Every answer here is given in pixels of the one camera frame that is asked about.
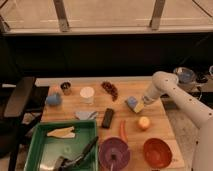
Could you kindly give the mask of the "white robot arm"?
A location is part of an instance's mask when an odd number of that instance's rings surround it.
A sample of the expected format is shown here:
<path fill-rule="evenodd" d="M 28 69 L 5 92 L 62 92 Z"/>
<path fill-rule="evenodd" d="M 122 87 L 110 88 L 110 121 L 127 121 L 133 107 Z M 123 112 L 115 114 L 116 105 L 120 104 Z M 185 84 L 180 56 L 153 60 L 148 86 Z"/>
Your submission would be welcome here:
<path fill-rule="evenodd" d="M 213 109 L 178 86 L 176 74 L 155 72 L 152 82 L 142 95 L 144 105 L 150 105 L 167 94 L 199 129 L 191 171 L 213 171 Z"/>

